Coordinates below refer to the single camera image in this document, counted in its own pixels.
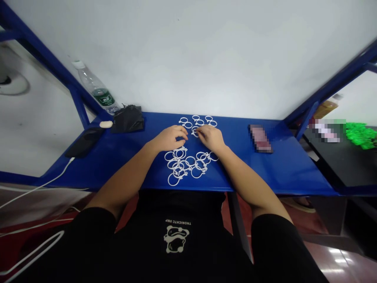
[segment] green plastic items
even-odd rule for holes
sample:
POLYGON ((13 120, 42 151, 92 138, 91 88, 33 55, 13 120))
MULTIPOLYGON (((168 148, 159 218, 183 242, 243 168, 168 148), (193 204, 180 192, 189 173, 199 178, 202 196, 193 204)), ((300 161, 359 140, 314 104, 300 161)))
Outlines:
POLYGON ((346 123, 346 136, 362 149, 372 149, 376 147, 374 143, 376 143, 377 132, 366 128, 365 125, 365 123, 346 123))

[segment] phone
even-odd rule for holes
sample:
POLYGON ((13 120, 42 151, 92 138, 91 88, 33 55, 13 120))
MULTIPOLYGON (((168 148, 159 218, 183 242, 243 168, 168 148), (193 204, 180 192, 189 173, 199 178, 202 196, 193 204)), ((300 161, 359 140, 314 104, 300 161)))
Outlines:
POLYGON ((66 151, 65 157, 85 157, 97 143, 104 131, 105 129, 103 128, 89 128, 85 130, 82 136, 66 151))
POLYGON ((273 153, 274 151, 263 127, 261 125, 249 125, 249 128, 255 151, 259 153, 273 153))

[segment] forearm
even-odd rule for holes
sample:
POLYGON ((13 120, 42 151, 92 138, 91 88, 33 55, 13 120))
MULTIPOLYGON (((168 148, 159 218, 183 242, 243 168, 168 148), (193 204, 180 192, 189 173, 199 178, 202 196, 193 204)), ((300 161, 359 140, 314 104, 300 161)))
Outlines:
POLYGON ((150 143, 144 145, 103 185, 86 208, 103 207, 118 218, 126 203, 139 191, 158 153, 150 143))
POLYGON ((253 218, 272 213, 292 222, 286 209, 267 183, 235 155, 229 147, 217 154, 225 167, 234 188, 252 208, 253 218))

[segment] small white eraser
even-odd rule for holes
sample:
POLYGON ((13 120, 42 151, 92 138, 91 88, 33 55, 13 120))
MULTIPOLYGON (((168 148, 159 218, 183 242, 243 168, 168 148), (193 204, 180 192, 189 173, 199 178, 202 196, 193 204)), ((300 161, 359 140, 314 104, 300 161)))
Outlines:
POLYGON ((100 122, 99 126, 104 129, 111 128, 113 126, 113 122, 111 121, 102 121, 100 122))

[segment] bottle cap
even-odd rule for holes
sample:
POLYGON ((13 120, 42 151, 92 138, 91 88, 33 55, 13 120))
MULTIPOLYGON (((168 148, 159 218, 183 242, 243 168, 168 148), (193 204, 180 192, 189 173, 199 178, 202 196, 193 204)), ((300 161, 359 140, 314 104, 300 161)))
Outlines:
POLYGON ((76 60, 75 62, 72 62, 72 65, 76 69, 83 69, 83 68, 85 68, 85 64, 83 62, 81 62, 80 60, 76 60))
POLYGON ((336 99, 336 100, 342 100, 343 99, 343 95, 341 95, 341 94, 334 94, 333 98, 336 99))

